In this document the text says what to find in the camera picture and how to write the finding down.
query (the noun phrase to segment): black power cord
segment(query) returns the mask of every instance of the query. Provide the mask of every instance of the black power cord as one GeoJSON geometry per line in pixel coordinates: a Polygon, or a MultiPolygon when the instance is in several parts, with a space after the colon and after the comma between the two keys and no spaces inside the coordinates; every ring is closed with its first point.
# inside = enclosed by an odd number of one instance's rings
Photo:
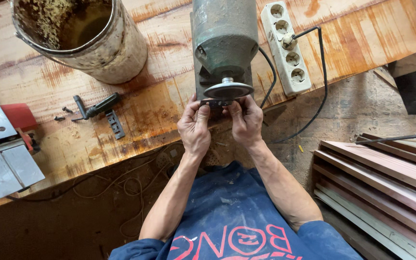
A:
{"type": "Polygon", "coordinates": [[[261,103],[261,105],[259,106],[260,108],[263,108],[264,104],[266,103],[267,99],[269,98],[270,93],[272,92],[272,89],[275,86],[275,83],[277,82],[277,74],[275,73],[274,65],[270,61],[269,57],[267,56],[267,54],[263,50],[263,48],[259,47],[259,51],[263,54],[264,58],[266,58],[267,63],[269,63],[269,66],[272,69],[272,74],[274,75],[274,81],[270,85],[269,91],[267,92],[266,96],[263,99],[263,103],[261,103]]]}
{"type": "MultiPolygon", "coordinates": [[[[153,155],[155,155],[156,153],[158,153],[158,152],[160,152],[161,150],[163,150],[164,148],[165,148],[165,147],[162,147],[162,148],[160,148],[159,150],[157,150],[157,151],[155,151],[155,152],[153,152],[153,153],[151,153],[151,154],[149,154],[149,155],[146,155],[146,156],[138,156],[138,157],[133,157],[132,159],[142,159],[142,158],[146,158],[146,157],[153,156],[153,155]]],[[[52,197],[49,197],[49,198],[29,199],[29,198],[15,198],[15,197],[12,197],[12,196],[6,196],[6,198],[11,199],[11,200],[15,200],[15,201],[16,201],[16,200],[22,200],[22,201],[26,201],[26,202],[44,202],[44,201],[54,200],[54,199],[56,199],[56,198],[60,198],[62,195],[64,195],[65,193],[67,193],[67,192],[71,191],[71,190],[72,190],[73,188],[75,188],[76,186],[78,186],[78,185],[80,185],[81,183],[83,183],[83,182],[85,182],[85,181],[89,180],[90,178],[94,177],[95,175],[97,175],[97,174],[99,174],[99,173],[101,173],[101,172],[102,172],[102,171],[97,171],[96,173],[91,174],[91,175],[89,175],[88,177],[84,178],[83,180],[80,180],[79,182],[77,182],[77,183],[73,184],[72,186],[68,187],[65,191],[61,191],[61,192],[59,192],[59,194],[57,194],[57,195],[55,195],[55,196],[52,196],[52,197]]]]}
{"type": "Polygon", "coordinates": [[[50,198],[40,198],[40,199],[28,199],[28,198],[15,198],[12,196],[6,196],[6,198],[11,199],[11,200],[23,200],[23,201],[27,201],[27,202],[43,202],[43,201],[50,201],[50,200],[54,200],[56,198],[60,198],[62,195],[64,195],[65,193],[71,191],[74,187],[80,185],[81,183],[89,180],[90,178],[94,177],[95,175],[97,175],[98,173],[100,173],[100,171],[96,172],[95,174],[91,174],[88,177],[84,178],[83,180],[80,180],[79,182],[73,184],[72,186],[70,186],[68,189],[66,189],[65,191],[60,192],[59,194],[52,196],[50,198]]]}
{"type": "MultiPolygon", "coordinates": [[[[313,118],[311,118],[311,120],[301,129],[301,130],[299,130],[298,132],[296,132],[296,133],[294,133],[294,134],[292,134],[291,136],[289,136],[289,137],[287,137],[287,138],[284,138],[284,139],[280,139],[280,140],[277,140],[277,141],[272,141],[272,143],[280,143],[280,142],[283,142],[283,141],[285,141],[285,140],[288,140],[288,139],[291,139],[291,138],[293,138],[293,137],[295,137],[295,136],[297,136],[297,135],[299,135],[301,132],[303,132],[310,124],[312,124],[312,122],[314,122],[314,120],[317,118],[317,116],[320,114],[320,112],[322,111],[322,108],[324,107],[324,104],[325,104],[325,101],[327,100],[327,96],[328,96],[328,83],[327,83],[327,69],[326,69],[326,67],[325,67],[325,57],[324,57],[324,43],[323,43],[323,40],[322,40],[322,29],[321,29],[321,27],[320,26],[316,26],[316,27],[312,27],[312,28],[310,28],[309,30],[306,30],[306,31],[304,31],[304,32],[302,32],[302,33],[300,33],[300,34],[297,34],[297,35],[295,35],[295,36],[293,36],[292,38],[294,39],[294,40],[296,40],[296,39],[298,39],[299,37],[301,37],[301,36],[303,36],[304,34],[307,34],[307,33],[310,33],[310,32],[312,32],[312,31],[314,31],[315,29],[317,29],[317,31],[318,31],[318,35],[319,35],[319,44],[320,44],[320,56],[321,56],[321,58],[322,58],[322,71],[323,71],[323,73],[324,73],[324,84],[325,84],[325,97],[324,97],[324,99],[322,100],[322,104],[320,105],[320,107],[319,107],[319,109],[317,110],[317,113],[314,115],[314,117],[313,118]]],[[[259,50],[261,51],[261,53],[264,55],[264,57],[266,58],[266,60],[268,61],[268,63],[269,63],[269,66],[270,66],[270,68],[272,69],[272,72],[273,72],[273,74],[274,74],[274,82],[272,82],[272,85],[270,86],[270,89],[269,89],[269,91],[268,91],[268,93],[267,93],[267,95],[265,96],[265,98],[264,98],[264,100],[263,100],[263,103],[261,104],[261,108],[263,108],[263,105],[264,105],[264,103],[266,103],[266,100],[267,100],[267,98],[269,97],[269,94],[270,94],[270,92],[272,91],[272,88],[274,87],[274,85],[275,85],[275,81],[276,81],[276,76],[275,76],[275,69],[274,69],[274,66],[272,65],[272,62],[269,60],[269,57],[267,56],[267,54],[264,52],[264,50],[263,49],[261,49],[261,47],[259,48],[259,50]]]]}

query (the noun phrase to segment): power strip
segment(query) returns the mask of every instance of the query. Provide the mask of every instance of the power strip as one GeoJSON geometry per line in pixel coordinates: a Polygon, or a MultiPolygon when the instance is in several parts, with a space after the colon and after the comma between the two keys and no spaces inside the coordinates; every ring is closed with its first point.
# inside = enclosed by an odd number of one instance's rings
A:
{"type": "Polygon", "coordinates": [[[284,37],[294,35],[285,3],[281,1],[267,4],[261,13],[261,20],[285,95],[293,96],[309,90],[311,80],[299,45],[288,47],[291,50],[282,46],[284,37]]]}

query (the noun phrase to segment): wooden workbench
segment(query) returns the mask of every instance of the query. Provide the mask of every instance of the wooden workbench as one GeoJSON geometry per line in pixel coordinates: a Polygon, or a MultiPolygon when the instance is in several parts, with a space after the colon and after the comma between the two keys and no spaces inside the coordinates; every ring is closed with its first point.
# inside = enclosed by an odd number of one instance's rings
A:
{"type": "MultiPolygon", "coordinates": [[[[273,0],[257,0],[259,41],[270,55],[259,14],[273,0]]],[[[27,103],[39,128],[42,151],[34,155],[46,179],[16,197],[70,180],[179,139],[176,122],[195,92],[189,13],[190,0],[123,0],[147,40],[147,64],[128,83],[113,86],[62,67],[14,37],[10,5],[0,3],[0,104],[27,103]],[[116,140],[107,119],[63,115],[75,108],[73,95],[93,105],[113,92],[123,101],[115,110],[126,136],[116,140]]],[[[416,12],[411,0],[290,0],[286,2],[295,32],[319,24],[325,45],[329,83],[376,68],[416,52],[416,12]]],[[[317,32],[299,39],[313,83],[323,86],[317,32]]],[[[252,62],[255,99],[259,103],[272,81],[258,53],[252,62]]],[[[285,102],[280,81],[266,107],[285,102]]],[[[0,205],[8,202],[0,199],[0,205]]]]}

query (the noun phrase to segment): bench grinder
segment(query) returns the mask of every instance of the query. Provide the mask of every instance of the bench grinder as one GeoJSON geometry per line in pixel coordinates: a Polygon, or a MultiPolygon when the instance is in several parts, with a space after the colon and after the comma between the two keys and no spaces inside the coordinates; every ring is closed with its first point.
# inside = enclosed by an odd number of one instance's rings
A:
{"type": "Polygon", "coordinates": [[[251,60],[258,45],[255,0],[193,0],[190,13],[197,100],[231,104],[253,94],[251,60]]]}

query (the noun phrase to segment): screw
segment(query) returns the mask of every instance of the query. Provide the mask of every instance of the screw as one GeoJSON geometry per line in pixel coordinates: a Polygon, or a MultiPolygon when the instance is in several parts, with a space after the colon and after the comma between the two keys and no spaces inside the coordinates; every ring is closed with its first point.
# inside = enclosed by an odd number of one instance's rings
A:
{"type": "Polygon", "coordinates": [[[67,111],[69,113],[73,113],[73,111],[68,109],[66,106],[62,108],[62,111],[67,111]]]}

